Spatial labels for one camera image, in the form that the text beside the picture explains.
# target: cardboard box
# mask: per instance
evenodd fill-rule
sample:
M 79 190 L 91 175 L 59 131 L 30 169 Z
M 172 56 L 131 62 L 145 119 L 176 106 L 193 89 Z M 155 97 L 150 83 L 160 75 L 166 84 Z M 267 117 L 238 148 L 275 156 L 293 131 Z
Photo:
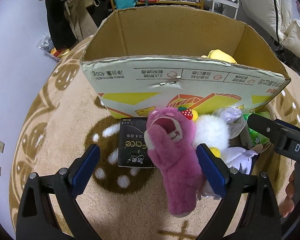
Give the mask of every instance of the cardboard box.
M 220 49 L 238 64 L 201 58 Z M 81 69 L 115 118 L 185 106 L 257 111 L 290 78 L 247 24 L 186 6 L 116 10 L 87 47 Z

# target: black strip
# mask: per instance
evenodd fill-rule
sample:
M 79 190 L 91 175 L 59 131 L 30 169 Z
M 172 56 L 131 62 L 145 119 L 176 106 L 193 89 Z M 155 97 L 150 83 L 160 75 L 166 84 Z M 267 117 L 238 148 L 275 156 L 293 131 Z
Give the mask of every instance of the black strip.
M 275 28 L 276 28 L 276 34 L 277 34 L 278 43 L 280 45 L 280 40 L 279 40 L 279 35 L 278 35 L 278 28 L 279 28 L 278 8 L 277 8 L 277 2 L 276 2 L 276 0 L 273 0 L 273 2 L 274 2 L 274 10 L 275 10 Z

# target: blue gripper pad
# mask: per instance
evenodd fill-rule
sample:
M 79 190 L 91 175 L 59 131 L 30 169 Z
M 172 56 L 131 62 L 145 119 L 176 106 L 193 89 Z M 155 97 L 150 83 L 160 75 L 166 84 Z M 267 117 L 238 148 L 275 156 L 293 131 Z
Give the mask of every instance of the blue gripper pad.
M 82 157 L 77 158 L 69 167 L 68 181 L 72 185 L 71 195 L 76 198 L 81 195 L 100 160 L 100 148 L 91 144 Z
M 220 158 L 215 157 L 205 144 L 198 145 L 196 153 L 201 170 L 213 192 L 224 199 L 227 193 L 226 184 L 229 182 L 228 167 Z

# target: strawberry decoration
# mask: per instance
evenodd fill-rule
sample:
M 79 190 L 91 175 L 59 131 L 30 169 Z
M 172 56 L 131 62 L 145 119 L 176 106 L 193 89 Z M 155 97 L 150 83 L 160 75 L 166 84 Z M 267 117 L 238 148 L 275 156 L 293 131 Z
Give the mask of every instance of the strawberry decoration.
M 187 108 L 185 108 L 185 107 L 179 107 L 178 110 L 179 110 L 186 118 L 188 118 L 189 120 L 192 120 L 193 114 L 192 114 L 191 109 L 187 109 Z

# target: yellow plush toy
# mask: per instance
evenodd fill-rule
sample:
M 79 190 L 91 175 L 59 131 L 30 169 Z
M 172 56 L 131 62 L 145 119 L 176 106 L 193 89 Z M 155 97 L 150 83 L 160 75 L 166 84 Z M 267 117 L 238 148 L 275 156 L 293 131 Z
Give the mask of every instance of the yellow plush toy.
M 236 63 L 237 64 L 237 62 L 234 60 L 233 57 L 231 57 L 230 55 L 224 53 L 220 49 L 211 50 L 209 52 L 208 56 L 201 56 L 201 57 L 210 58 L 210 59 L 218 59 L 218 60 L 222 60 L 222 61 L 225 61 L 225 62 Z

